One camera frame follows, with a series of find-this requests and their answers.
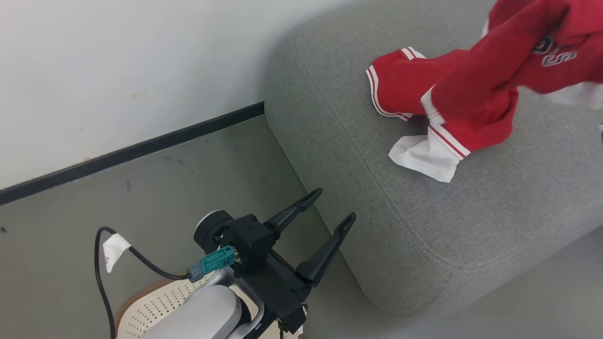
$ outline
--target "gray sofa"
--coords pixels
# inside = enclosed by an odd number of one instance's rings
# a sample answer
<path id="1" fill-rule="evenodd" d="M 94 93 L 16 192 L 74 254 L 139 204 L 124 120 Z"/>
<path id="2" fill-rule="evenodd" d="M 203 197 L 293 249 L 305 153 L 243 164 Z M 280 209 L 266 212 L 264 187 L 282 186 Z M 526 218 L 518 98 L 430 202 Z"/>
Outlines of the gray sofa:
<path id="1" fill-rule="evenodd" d="M 409 122 L 377 114 L 366 68 L 413 46 L 470 48 L 493 1 L 376 0 L 297 29 L 271 63 L 265 111 L 332 230 L 358 221 L 342 253 L 368 298 L 401 318 L 453 311 L 603 224 L 601 114 L 521 91 L 513 135 L 463 160 L 450 184 L 388 151 Z"/>

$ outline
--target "teal connector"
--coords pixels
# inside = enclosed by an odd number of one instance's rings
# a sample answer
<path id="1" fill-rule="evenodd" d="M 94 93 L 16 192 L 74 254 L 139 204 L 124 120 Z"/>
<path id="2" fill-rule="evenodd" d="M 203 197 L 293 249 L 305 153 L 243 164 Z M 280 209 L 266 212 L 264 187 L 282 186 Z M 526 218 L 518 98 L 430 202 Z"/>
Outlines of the teal connector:
<path id="1" fill-rule="evenodd" d="M 221 270 L 235 263 L 236 250 L 232 246 L 225 246 L 207 256 L 198 265 L 189 267 L 187 272 L 191 282 L 199 281 L 206 274 Z"/>
<path id="2" fill-rule="evenodd" d="M 205 258 L 201 259 L 201 269 L 206 273 L 221 270 L 235 263 L 236 250 L 232 246 L 225 246 Z"/>

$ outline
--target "stitching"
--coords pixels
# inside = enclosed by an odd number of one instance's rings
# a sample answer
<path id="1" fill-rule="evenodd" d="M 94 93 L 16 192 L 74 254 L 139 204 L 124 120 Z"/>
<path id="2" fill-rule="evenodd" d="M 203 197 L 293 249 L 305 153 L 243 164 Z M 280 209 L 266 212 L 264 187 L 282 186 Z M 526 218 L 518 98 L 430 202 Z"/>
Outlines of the stitching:
<path id="1" fill-rule="evenodd" d="M 425 242 L 420 238 L 420 236 L 417 234 L 417 232 L 412 228 L 412 226 L 410 225 L 410 223 L 408 222 L 408 220 L 406 220 L 406 218 L 404 218 L 403 214 L 401 213 L 401 211 L 399 211 L 398 208 L 396 208 L 396 205 L 393 204 L 393 202 L 391 201 L 391 197 L 385 193 L 384 189 L 383 189 L 383 185 L 381 184 L 381 182 L 379 182 L 378 180 L 376 180 L 375 176 L 374 176 L 374 171 L 372 169 L 372 167 L 370 166 L 370 164 L 368 164 L 366 162 L 366 160 L 364 160 L 363 157 L 361 157 L 358 154 L 358 146 L 356 144 L 356 141 L 354 140 L 354 138 L 352 137 L 352 134 L 350 133 L 350 131 L 347 129 L 346 125 L 343 123 L 340 115 L 338 112 L 336 112 L 335 110 L 333 110 L 332 105 L 330 103 L 330 101 L 326 98 L 326 96 L 324 95 L 324 93 L 322 92 L 322 90 L 319 90 L 319 87 L 316 85 L 315 83 L 315 79 L 314 79 L 314 75 L 309 72 L 308 67 L 306 66 L 305 62 L 302 60 L 299 53 L 299 49 L 298 49 L 298 44 L 297 44 L 297 40 L 298 38 L 295 38 L 295 51 L 297 53 L 297 57 L 298 57 L 298 61 L 299 63 L 303 66 L 304 70 L 306 71 L 306 73 L 309 76 L 309 79 L 311 81 L 311 85 L 312 87 L 314 87 L 315 91 L 320 95 L 320 97 L 323 99 L 323 101 L 327 104 L 327 107 L 329 108 L 329 110 L 337 117 L 337 119 L 339 120 L 339 129 L 344 132 L 344 134 L 347 135 L 347 137 L 349 138 L 349 140 L 352 142 L 352 144 L 354 145 L 353 147 L 353 151 L 354 154 L 356 155 L 356 158 L 360 159 L 360 163 L 362 163 L 363 167 L 365 168 L 365 170 L 367 171 L 369 177 L 371 178 L 371 180 L 373 181 L 373 183 L 375 184 L 375 187 L 377 187 L 377 190 L 379 191 L 379 193 L 385 197 L 385 201 L 387 203 L 387 205 L 396 213 L 394 214 L 394 217 L 398 220 L 398 222 L 400 222 L 403 225 L 404 230 L 406 231 L 406 233 L 409 235 L 409 237 L 412 239 L 412 241 L 415 243 L 415 245 L 417 245 L 417 247 L 419 247 L 419 249 L 426 254 L 428 257 L 430 257 L 435 263 L 437 263 L 438 265 L 441 265 L 449 270 L 452 271 L 465 271 L 465 272 L 477 272 L 477 271 L 481 271 L 481 270 L 485 270 L 487 268 L 490 268 L 492 266 L 494 266 L 495 260 L 497 259 L 503 259 L 504 257 L 508 256 L 513 250 L 524 246 L 525 244 L 532 242 L 533 240 L 541 237 L 543 234 L 538 234 L 537 236 L 526 240 L 525 242 L 511 248 L 509 251 L 505 252 L 505 253 L 501 253 L 499 256 L 494 257 L 490 260 L 487 260 L 485 262 L 480 262 L 478 264 L 474 264 L 474 265 L 463 265 L 463 264 L 458 264 L 456 262 L 453 262 L 449 259 L 446 259 L 444 257 L 442 257 L 441 255 L 439 255 L 438 253 L 435 253 L 432 249 L 429 248 L 429 246 L 427 246 L 427 244 L 425 244 Z M 467 270 L 466 268 L 468 267 L 477 267 L 477 266 L 481 266 L 484 264 L 488 264 L 491 263 L 491 265 L 487 265 L 485 267 L 479 268 L 477 270 Z M 450 266 L 450 264 L 452 265 L 456 265 L 460 268 L 463 268 L 462 270 Z"/>
<path id="2" fill-rule="evenodd" d="M 414 317 L 416 315 L 419 315 L 419 314 L 423 313 L 423 311 L 425 311 L 431 305 L 433 305 L 435 303 L 435 301 L 440 298 L 440 296 L 444 292 L 444 289 L 448 286 L 448 283 L 450 282 L 450 279 L 452 278 L 452 272 L 453 271 L 450 270 L 450 272 L 448 273 L 448 277 L 446 278 L 446 281 L 444 281 L 444 284 L 442 284 L 442 287 L 440 287 L 440 289 L 435 292 L 434 296 L 431 299 L 429 299 L 427 302 L 425 302 L 425 304 L 423 304 L 423 306 L 419 307 L 418 310 L 413 311 L 410 314 L 403 315 L 402 317 L 404 317 L 404 318 Z"/>

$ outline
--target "white tag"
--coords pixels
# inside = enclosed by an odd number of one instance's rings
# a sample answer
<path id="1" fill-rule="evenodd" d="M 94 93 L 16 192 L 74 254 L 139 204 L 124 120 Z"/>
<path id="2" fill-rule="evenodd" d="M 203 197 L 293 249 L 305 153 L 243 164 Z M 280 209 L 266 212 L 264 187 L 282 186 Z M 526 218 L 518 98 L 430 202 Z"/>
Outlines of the white tag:
<path id="1" fill-rule="evenodd" d="M 107 272 L 111 273 L 113 265 L 125 250 L 130 248 L 130 243 L 118 233 L 112 235 L 103 243 L 103 251 L 105 253 L 105 264 L 107 264 Z"/>

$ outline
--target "black cable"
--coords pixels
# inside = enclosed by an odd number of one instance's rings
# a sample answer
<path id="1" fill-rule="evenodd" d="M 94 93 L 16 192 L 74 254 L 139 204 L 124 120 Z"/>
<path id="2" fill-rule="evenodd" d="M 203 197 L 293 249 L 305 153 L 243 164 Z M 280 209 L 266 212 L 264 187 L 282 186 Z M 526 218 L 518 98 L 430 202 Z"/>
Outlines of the black cable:
<path id="1" fill-rule="evenodd" d="M 110 338 L 115 339 L 115 321 L 113 320 L 113 312 L 111 312 L 111 304 L 109 304 L 109 298 L 107 298 L 107 293 L 105 293 L 103 281 L 101 280 L 99 249 L 101 247 L 101 234 L 103 231 L 107 231 L 111 234 L 115 234 L 117 232 L 110 227 L 103 226 L 96 232 L 96 239 L 94 240 L 94 273 L 96 274 L 96 284 L 98 285 L 98 290 L 101 292 L 101 297 L 103 298 L 105 309 L 107 310 L 107 316 L 109 317 L 109 331 L 111 332 Z"/>
<path id="2" fill-rule="evenodd" d="M 278 321 L 279 324 L 279 331 L 280 331 L 280 339 L 285 339 L 285 325 L 283 325 L 283 323 L 280 322 L 280 320 Z"/>
<path id="3" fill-rule="evenodd" d="M 159 267 L 153 265 L 147 258 L 145 258 L 139 251 L 137 251 L 134 247 L 130 247 L 129 248 L 130 252 L 132 252 L 132 254 L 134 254 L 138 260 L 142 261 L 143 264 L 145 264 L 148 268 L 152 269 L 155 273 L 159 274 L 160 276 L 167 278 L 169 280 L 185 280 L 185 279 L 189 279 L 191 277 L 190 274 L 183 274 L 181 276 L 175 275 L 175 274 L 171 274 L 165 271 L 162 271 Z"/>
<path id="4" fill-rule="evenodd" d="M 107 310 L 107 317 L 109 318 L 109 331 L 111 335 L 111 339 L 115 339 L 115 320 L 113 319 L 113 311 L 111 311 L 111 304 L 109 304 L 109 298 L 107 298 L 107 293 L 103 287 L 103 281 L 101 279 L 101 267 L 100 267 L 100 247 L 101 247 L 101 234 L 103 231 L 109 232 L 112 235 L 117 234 L 117 232 L 111 227 L 103 226 L 98 229 L 96 232 L 96 238 L 94 240 L 94 273 L 96 274 L 96 284 L 98 285 L 98 290 L 101 293 L 101 297 L 103 298 L 103 303 L 105 304 L 105 309 Z M 190 278 L 190 274 L 183 275 L 175 275 L 167 273 L 161 270 L 159 267 L 153 265 L 147 258 L 145 258 L 140 252 L 138 252 L 134 247 L 130 246 L 130 252 L 138 258 L 138 260 L 142 261 L 148 268 L 152 269 L 155 273 L 160 276 L 170 279 L 170 280 L 185 280 Z"/>

